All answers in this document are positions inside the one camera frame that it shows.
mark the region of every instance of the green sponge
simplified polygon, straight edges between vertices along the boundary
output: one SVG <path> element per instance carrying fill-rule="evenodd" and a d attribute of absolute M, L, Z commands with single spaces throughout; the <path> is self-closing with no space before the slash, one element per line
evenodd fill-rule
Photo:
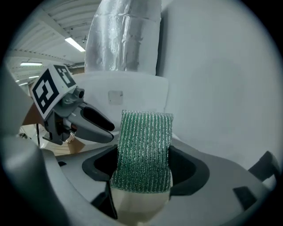
<path fill-rule="evenodd" d="M 173 115 L 123 111 L 118 142 L 118 165 L 111 187 L 135 193 L 170 190 L 168 148 Z"/>

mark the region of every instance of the fluorescent light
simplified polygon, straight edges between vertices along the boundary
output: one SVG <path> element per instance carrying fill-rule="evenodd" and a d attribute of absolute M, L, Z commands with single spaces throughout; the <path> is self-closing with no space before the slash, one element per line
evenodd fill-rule
<path fill-rule="evenodd" d="M 85 52 L 84 48 L 81 47 L 79 44 L 77 44 L 76 41 L 73 40 L 72 38 L 66 38 L 65 41 L 70 43 L 73 47 L 80 50 L 81 52 Z"/>
<path fill-rule="evenodd" d="M 34 78 L 38 78 L 39 77 L 39 75 L 38 76 L 32 76 L 32 77 L 29 77 L 29 79 L 34 79 Z"/>
<path fill-rule="evenodd" d="M 21 66 L 41 66 L 42 63 L 39 62 L 22 62 Z"/>

